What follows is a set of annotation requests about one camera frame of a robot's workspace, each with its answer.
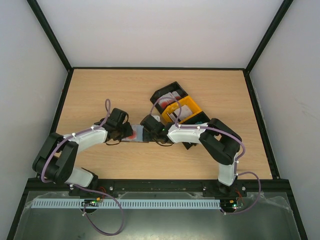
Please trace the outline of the brown leather card holder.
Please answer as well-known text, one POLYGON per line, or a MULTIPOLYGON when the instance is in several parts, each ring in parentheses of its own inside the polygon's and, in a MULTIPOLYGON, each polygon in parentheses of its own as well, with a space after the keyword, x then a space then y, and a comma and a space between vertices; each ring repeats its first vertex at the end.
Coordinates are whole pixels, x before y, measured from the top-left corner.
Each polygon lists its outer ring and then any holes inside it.
POLYGON ((132 124, 132 135, 123 138, 122 142, 132 142, 132 143, 149 143, 150 136, 149 133, 140 124, 132 124))

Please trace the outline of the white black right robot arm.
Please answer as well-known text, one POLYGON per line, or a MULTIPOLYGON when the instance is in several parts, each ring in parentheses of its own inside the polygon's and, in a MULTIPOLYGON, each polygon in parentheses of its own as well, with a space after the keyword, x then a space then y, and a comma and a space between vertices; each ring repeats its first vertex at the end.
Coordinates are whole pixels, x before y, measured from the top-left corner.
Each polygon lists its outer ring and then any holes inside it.
POLYGON ((201 124, 163 124, 149 114, 140 124, 155 142, 202 145, 218 162, 218 191, 224 196, 235 191, 236 162, 243 143, 241 138, 219 119, 213 118, 201 124))

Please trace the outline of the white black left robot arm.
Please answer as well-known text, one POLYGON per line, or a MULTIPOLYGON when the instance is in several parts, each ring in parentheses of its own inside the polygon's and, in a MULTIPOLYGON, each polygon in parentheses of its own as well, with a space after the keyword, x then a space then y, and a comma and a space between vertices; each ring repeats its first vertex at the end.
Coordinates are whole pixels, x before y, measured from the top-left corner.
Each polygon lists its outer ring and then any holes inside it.
POLYGON ((110 140, 120 142, 132 133, 129 114, 114 108, 106 118, 82 131, 65 135, 50 133, 37 154, 32 169, 40 175, 44 183, 87 188, 96 175, 84 168, 75 167, 77 155, 110 140))

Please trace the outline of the red white credit card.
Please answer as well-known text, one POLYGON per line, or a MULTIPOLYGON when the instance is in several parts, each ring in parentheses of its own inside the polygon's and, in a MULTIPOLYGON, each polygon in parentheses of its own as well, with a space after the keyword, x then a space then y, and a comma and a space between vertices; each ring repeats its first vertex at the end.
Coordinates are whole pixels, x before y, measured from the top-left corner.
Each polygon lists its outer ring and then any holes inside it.
POLYGON ((143 126, 139 124, 133 124, 132 135, 124 138, 125 142, 143 142, 143 126))

